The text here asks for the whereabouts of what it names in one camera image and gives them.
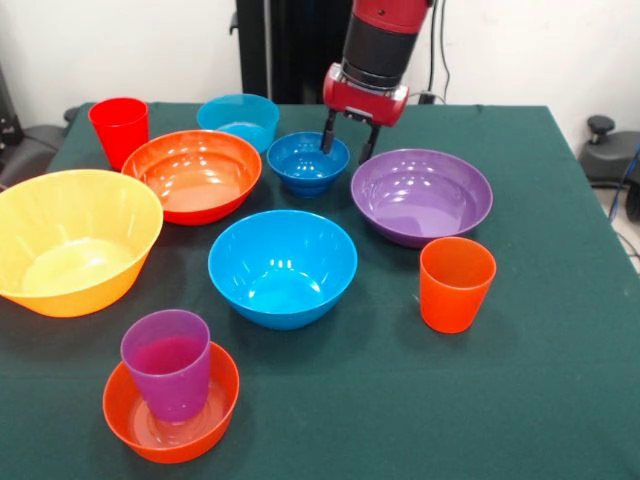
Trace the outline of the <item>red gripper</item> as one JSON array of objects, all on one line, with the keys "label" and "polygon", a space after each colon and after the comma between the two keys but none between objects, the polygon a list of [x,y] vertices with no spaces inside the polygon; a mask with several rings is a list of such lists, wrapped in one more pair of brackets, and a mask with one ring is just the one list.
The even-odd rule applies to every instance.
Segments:
[{"label": "red gripper", "polygon": [[324,79],[323,100],[329,108],[321,151],[328,154],[334,141],[334,125],[338,113],[355,114],[374,123],[364,143],[358,163],[368,161],[375,149],[381,126],[393,127],[400,119],[409,98],[409,88],[399,85],[392,90],[376,90],[352,82],[340,63],[333,63]]}]

